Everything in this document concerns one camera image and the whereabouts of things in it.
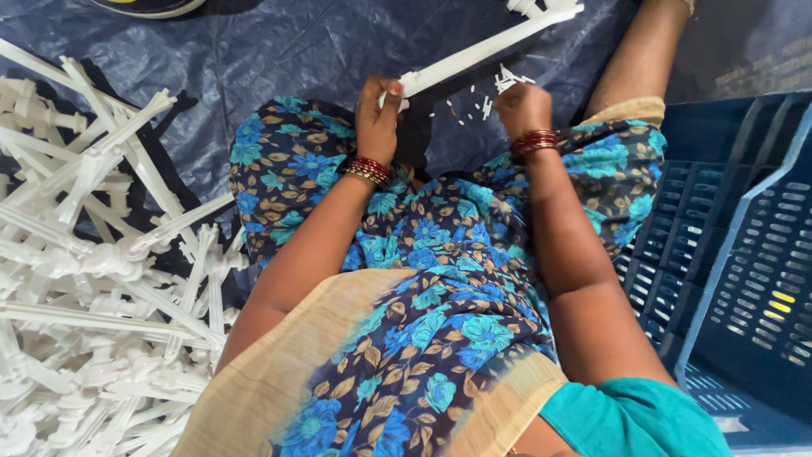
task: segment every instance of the plastic sheet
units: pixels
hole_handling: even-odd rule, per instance
[[[399,126],[399,158],[436,176],[476,167],[505,150],[496,113],[483,121],[474,107],[497,94],[500,62],[553,94],[559,126],[578,121],[637,9],[633,0],[584,3],[574,20],[415,97]],[[51,63],[63,54],[75,57],[109,94],[142,107],[165,87],[173,95],[182,91],[175,108],[140,136],[186,208],[228,191],[234,128],[274,95],[320,98],[352,110],[369,74],[419,70],[523,20],[500,0],[209,0],[191,15],[163,21],[115,14],[88,0],[0,0],[0,37]],[[5,59],[0,74],[41,79]],[[38,89],[61,98],[67,112],[71,105],[89,111],[82,97],[51,81]],[[129,199],[134,208],[158,209],[138,183]],[[128,220],[149,229],[149,214],[138,214]],[[226,236],[233,215],[218,217],[227,222]]]

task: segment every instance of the shoe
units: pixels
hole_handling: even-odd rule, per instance
[[[100,7],[144,19],[166,19],[185,15],[205,0],[92,0]]]

